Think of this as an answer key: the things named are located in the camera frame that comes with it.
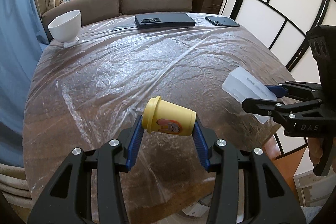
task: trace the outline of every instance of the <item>blue gripper pad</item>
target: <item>blue gripper pad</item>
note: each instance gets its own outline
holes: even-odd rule
[[[141,122],[142,117],[141,119],[139,119],[139,122],[135,127],[131,142],[128,146],[126,168],[129,171],[135,165],[135,161],[137,160],[140,144],[142,141],[142,136],[144,133],[144,128],[141,126]]]
[[[196,146],[199,162],[204,167],[204,169],[207,171],[210,167],[209,149],[203,137],[201,128],[197,122],[195,122],[192,135],[193,135],[194,143]]]
[[[277,98],[282,98],[288,95],[288,90],[286,90],[281,85],[265,85],[265,87],[267,87],[271,92],[273,92]]]

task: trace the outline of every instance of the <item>cylindrical container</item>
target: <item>cylindrical container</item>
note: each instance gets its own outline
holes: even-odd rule
[[[142,117],[142,127],[148,133],[163,132],[168,134],[190,136],[193,132],[196,112],[164,100],[161,96],[151,98]]]

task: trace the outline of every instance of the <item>table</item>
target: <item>table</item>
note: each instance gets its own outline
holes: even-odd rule
[[[266,85],[293,80],[290,73],[244,27],[215,27],[205,14],[188,15],[195,27],[138,30],[126,16],[83,27],[80,45],[53,41],[45,49],[23,129],[34,201],[73,148],[91,150],[117,137],[157,95],[195,110],[204,126],[239,149],[261,147],[275,133],[278,125],[261,125],[221,85],[238,66]],[[201,167],[192,137],[145,133],[134,168],[121,175],[131,223],[152,223],[185,208],[212,191],[214,176]]]

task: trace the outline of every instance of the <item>brown sofa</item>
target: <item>brown sofa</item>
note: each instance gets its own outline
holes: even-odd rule
[[[48,25],[57,16],[72,10],[80,10],[82,26],[121,15],[153,12],[190,12],[193,0],[72,0],[42,15],[42,24],[49,40],[52,35]]]

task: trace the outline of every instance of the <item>black smartphone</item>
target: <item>black smartphone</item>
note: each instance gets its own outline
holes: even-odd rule
[[[218,27],[239,27],[240,25],[229,17],[205,17],[206,20]]]

